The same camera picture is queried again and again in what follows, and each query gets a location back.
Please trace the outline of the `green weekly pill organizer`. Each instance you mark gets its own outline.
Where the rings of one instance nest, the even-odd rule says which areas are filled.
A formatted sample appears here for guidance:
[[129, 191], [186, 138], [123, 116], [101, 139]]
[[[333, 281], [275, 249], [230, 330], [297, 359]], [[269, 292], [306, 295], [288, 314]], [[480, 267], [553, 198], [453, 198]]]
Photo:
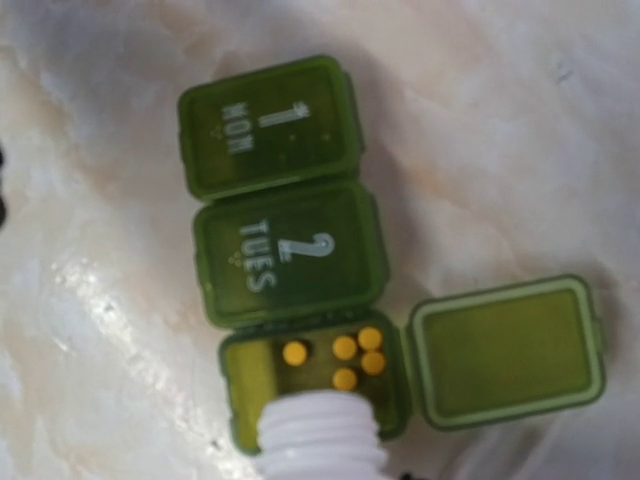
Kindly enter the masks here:
[[[421, 415], [441, 431], [575, 408], [606, 384], [588, 284], [575, 275], [426, 300], [396, 326], [374, 304], [387, 286], [376, 201], [360, 182], [364, 142], [350, 76], [314, 56], [187, 89], [177, 104], [205, 312], [219, 349], [236, 446], [259, 450], [272, 401], [338, 391], [353, 369], [383, 439]], [[384, 335], [383, 374], [361, 369], [364, 327]], [[359, 351], [338, 360], [333, 341]], [[287, 365], [299, 340], [307, 362]]]

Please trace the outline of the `small white pill bottle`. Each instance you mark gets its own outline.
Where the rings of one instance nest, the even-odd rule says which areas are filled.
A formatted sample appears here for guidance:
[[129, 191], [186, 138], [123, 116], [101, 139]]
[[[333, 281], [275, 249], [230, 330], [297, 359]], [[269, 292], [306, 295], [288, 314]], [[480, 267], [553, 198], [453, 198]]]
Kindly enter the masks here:
[[255, 468], [264, 479], [387, 479], [371, 403], [360, 395], [315, 391], [277, 399], [257, 424]]

